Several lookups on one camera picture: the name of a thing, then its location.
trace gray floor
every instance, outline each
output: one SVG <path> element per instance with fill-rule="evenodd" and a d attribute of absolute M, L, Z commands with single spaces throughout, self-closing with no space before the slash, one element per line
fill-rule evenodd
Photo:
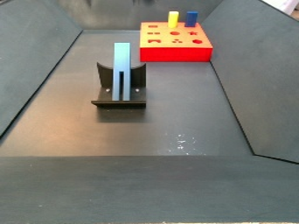
<path fill-rule="evenodd" d="M 14 126 L 0 156 L 251 156 L 209 63 L 148 63 L 147 108 L 97 109 L 96 63 L 112 67 L 113 43 L 137 31 L 85 31 Z"/>
<path fill-rule="evenodd" d="M 0 157 L 0 223 L 299 222 L 297 173 L 261 157 Z"/>

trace gray wall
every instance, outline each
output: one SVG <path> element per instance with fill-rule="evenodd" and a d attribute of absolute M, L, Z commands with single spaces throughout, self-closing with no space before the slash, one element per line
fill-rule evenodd
<path fill-rule="evenodd" d="M 299 162 L 297 21 L 261 1 L 225 0 L 203 27 L 253 152 Z"/>
<path fill-rule="evenodd" d="M 85 30 L 139 30 L 144 21 L 167 21 L 168 11 L 199 11 L 199 21 L 211 14 L 221 0 L 57 0 Z"/>
<path fill-rule="evenodd" d="M 79 34 L 52 0 L 0 5 L 0 136 Z"/>

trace blue block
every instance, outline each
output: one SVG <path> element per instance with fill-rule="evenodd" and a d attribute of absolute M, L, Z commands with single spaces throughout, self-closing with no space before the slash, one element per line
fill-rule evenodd
<path fill-rule="evenodd" d="M 196 10 L 187 11 L 184 27 L 195 27 L 199 12 Z"/>
<path fill-rule="evenodd" d="M 119 101 L 120 80 L 123 76 L 123 101 L 129 101 L 131 91 L 131 53 L 129 43 L 115 43 L 112 101 Z"/>

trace yellow peg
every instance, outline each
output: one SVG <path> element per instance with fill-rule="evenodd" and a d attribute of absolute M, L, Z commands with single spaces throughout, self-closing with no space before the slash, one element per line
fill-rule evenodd
<path fill-rule="evenodd" d="M 168 27 L 175 28 L 179 21 L 179 11 L 169 11 L 168 14 Z"/>

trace red shape sorter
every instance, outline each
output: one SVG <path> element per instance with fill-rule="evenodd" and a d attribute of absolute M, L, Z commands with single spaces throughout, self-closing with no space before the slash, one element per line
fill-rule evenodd
<path fill-rule="evenodd" d="M 165 22 L 141 23 L 140 61 L 211 61 L 212 45 L 199 23 L 168 28 Z"/>

